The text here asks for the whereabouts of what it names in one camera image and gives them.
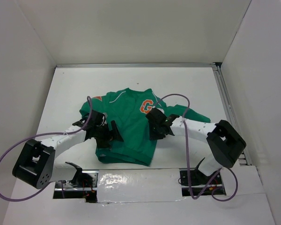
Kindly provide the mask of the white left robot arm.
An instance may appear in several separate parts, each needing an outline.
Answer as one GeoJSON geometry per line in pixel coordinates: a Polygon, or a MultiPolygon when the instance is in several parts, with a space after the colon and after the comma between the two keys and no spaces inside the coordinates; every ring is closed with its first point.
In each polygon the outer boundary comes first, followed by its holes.
{"type": "Polygon", "coordinates": [[[99,148],[111,148],[111,142],[123,142],[115,121],[108,125],[103,113],[93,111],[72,124],[60,135],[50,135],[41,141],[30,138],[13,167],[12,175],[25,183],[42,189],[50,182],[66,180],[72,187],[83,182],[82,168],[71,162],[55,163],[66,150],[94,138],[99,148]]]}

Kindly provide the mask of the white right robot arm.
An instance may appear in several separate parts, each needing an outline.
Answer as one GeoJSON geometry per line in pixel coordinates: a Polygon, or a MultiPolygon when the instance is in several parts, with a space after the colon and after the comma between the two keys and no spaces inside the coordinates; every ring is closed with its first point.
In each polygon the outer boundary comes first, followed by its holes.
{"type": "Polygon", "coordinates": [[[207,123],[185,119],[175,114],[167,117],[157,108],[153,108],[146,118],[150,140],[179,135],[209,145],[211,153],[198,164],[195,172],[195,179],[200,184],[207,183],[215,171],[223,167],[232,168],[246,148],[245,140],[226,120],[207,123]]]}

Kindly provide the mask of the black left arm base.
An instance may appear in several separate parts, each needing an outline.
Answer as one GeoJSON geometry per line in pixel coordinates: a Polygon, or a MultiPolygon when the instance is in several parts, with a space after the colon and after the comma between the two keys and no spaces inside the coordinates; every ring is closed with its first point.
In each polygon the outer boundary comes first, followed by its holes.
{"type": "Polygon", "coordinates": [[[53,199],[83,199],[96,203],[98,175],[98,170],[82,170],[76,180],[56,181],[53,199]]]}

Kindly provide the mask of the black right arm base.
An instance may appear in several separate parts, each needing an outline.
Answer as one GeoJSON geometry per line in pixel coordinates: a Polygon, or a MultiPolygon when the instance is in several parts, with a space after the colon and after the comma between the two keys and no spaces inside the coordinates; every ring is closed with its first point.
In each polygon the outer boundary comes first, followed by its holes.
{"type": "MultiPolygon", "coordinates": [[[[189,191],[187,169],[180,169],[179,172],[180,177],[178,178],[177,182],[181,185],[182,196],[191,196],[189,191]]],[[[219,173],[210,181],[216,172],[217,171],[212,173],[210,176],[205,176],[197,169],[197,167],[190,169],[192,192],[194,196],[197,196],[206,184],[208,184],[208,186],[202,195],[211,195],[212,192],[214,192],[214,195],[225,195],[222,178],[219,173]]]]}

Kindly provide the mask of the green jacket white lining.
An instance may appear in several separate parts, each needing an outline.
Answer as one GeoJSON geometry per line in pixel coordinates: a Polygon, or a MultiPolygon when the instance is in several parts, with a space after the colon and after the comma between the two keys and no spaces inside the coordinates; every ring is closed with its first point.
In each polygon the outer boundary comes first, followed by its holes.
{"type": "Polygon", "coordinates": [[[85,102],[80,114],[88,117],[90,112],[97,111],[107,116],[108,125],[114,121],[123,138],[122,142],[112,141],[107,148],[97,148],[98,160],[105,164],[131,163],[149,166],[154,156],[156,141],[149,139],[149,124],[146,114],[156,106],[166,116],[175,114],[199,122],[211,120],[186,106],[167,106],[151,89],[135,91],[129,88],[117,92],[108,92],[104,96],[92,98],[92,105],[85,102]]]}

